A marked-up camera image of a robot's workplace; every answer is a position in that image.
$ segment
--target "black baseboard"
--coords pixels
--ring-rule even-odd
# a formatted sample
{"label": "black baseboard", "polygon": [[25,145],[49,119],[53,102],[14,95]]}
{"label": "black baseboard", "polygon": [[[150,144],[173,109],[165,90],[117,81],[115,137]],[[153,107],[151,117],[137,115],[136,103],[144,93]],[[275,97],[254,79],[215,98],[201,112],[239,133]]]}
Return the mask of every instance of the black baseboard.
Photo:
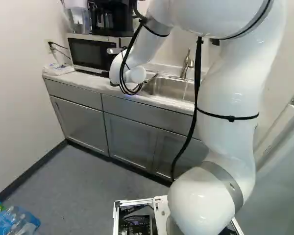
{"label": "black baseboard", "polygon": [[21,186],[29,177],[31,177],[37,170],[39,170],[39,168],[49,162],[58,152],[60,152],[67,145],[67,141],[63,140],[43,158],[36,162],[31,168],[25,171],[19,178],[13,181],[0,193],[0,202],[5,201],[19,186]]}
{"label": "black baseboard", "polygon": [[89,153],[89,154],[91,154],[91,155],[93,155],[95,157],[98,157],[98,158],[100,158],[100,159],[102,159],[102,160],[104,160],[106,162],[111,162],[111,163],[113,163],[115,165],[118,165],[118,166],[120,166],[120,167],[122,167],[122,168],[124,168],[126,170],[130,170],[130,171],[132,171],[134,173],[137,173],[137,174],[139,174],[141,176],[144,176],[144,177],[146,177],[146,178],[148,178],[148,179],[150,179],[152,181],[155,181],[155,182],[157,182],[157,183],[159,183],[161,185],[164,185],[166,187],[170,187],[171,184],[172,184],[169,180],[165,180],[165,179],[163,179],[163,178],[161,178],[159,176],[156,176],[156,175],[150,174],[148,172],[145,172],[145,171],[143,171],[143,170],[141,170],[139,168],[136,168],[136,167],[134,167],[132,165],[126,164],[126,163],[124,163],[124,162],[122,162],[122,161],[120,161],[118,159],[104,156],[104,155],[102,155],[102,154],[100,154],[98,152],[95,152],[95,151],[93,151],[93,150],[91,150],[89,148],[81,146],[81,145],[79,145],[79,144],[77,144],[77,143],[75,143],[73,141],[70,141],[70,140],[67,140],[67,141],[68,141],[69,145],[71,145],[71,146],[73,146],[75,148],[78,148],[81,151],[87,152],[87,153]]}

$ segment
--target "gray band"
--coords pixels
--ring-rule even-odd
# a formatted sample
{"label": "gray band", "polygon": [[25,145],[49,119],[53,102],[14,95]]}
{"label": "gray band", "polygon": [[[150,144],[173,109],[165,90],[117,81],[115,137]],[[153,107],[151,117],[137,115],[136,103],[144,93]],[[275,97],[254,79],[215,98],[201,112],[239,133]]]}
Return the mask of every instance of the gray band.
{"label": "gray band", "polygon": [[213,162],[202,162],[200,168],[209,171],[224,184],[233,199],[235,213],[237,213],[244,204],[244,198],[241,188],[235,179],[225,169]]}
{"label": "gray band", "polygon": [[153,32],[160,35],[168,35],[171,32],[172,27],[169,27],[163,23],[158,22],[152,15],[147,12],[146,17],[148,19],[146,26]]}
{"label": "gray band", "polygon": [[[257,28],[258,25],[260,25],[264,21],[264,19],[267,17],[267,15],[269,14],[269,12],[270,12],[270,10],[272,8],[273,2],[274,2],[274,0],[264,0],[263,3],[262,3],[262,5],[260,6],[259,10],[255,14],[255,16],[248,22],[247,25],[245,25],[243,28],[241,28],[238,32],[236,32],[236,33],[234,33],[232,35],[226,36],[224,39],[227,39],[227,38],[231,38],[231,39],[240,38],[240,37],[242,37],[242,36],[244,36],[246,34],[249,34],[251,31],[253,31],[255,28]],[[257,20],[258,20],[258,22],[252,28],[250,28],[249,30],[247,30]]]}

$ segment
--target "metal frame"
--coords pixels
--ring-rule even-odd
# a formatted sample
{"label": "metal frame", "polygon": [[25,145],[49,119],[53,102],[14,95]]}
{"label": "metal frame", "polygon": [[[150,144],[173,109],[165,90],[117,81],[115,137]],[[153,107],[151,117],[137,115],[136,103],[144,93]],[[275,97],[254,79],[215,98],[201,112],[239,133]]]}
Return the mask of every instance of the metal frame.
{"label": "metal frame", "polygon": [[[146,204],[153,204],[153,208],[155,211],[156,221],[162,221],[161,224],[164,224],[164,227],[158,229],[159,235],[166,235],[166,221],[169,213],[168,201],[167,196],[158,196],[154,198],[147,198],[147,199],[139,199],[139,200],[120,200],[115,201],[113,205],[113,235],[118,235],[119,232],[119,212],[121,207],[128,207],[128,206],[139,206],[139,205],[146,205]],[[237,222],[236,218],[231,220],[230,226],[235,230],[237,235],[244,235],[239,223]]]}

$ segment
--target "microwave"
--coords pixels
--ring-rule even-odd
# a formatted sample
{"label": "microwave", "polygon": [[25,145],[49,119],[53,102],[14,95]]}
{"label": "microwave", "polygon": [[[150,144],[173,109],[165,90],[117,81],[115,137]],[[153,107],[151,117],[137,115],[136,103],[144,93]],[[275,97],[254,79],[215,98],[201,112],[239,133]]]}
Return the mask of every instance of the microwave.
{"label": "microwave", "polygon": [[106,73],[113,59],[129,45],[132,38],[69,33],[67,39],[75,69]]}

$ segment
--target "electrical outlet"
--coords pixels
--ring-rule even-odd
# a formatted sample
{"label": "electrical outlet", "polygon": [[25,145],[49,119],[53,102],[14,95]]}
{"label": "electrical outlet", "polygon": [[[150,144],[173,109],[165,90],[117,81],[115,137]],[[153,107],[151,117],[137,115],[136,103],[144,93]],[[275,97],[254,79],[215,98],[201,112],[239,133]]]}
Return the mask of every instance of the electrical outlet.
{"label": "electrical outlet", "polygon": [[52,42],[51,39],[44,39],[44,44],[45,44],[45,47],[46,47],[46,50],[49,54],[52,54],[52,51],[50,50],[50,46],[49,46],[49,43],[48,42]]}

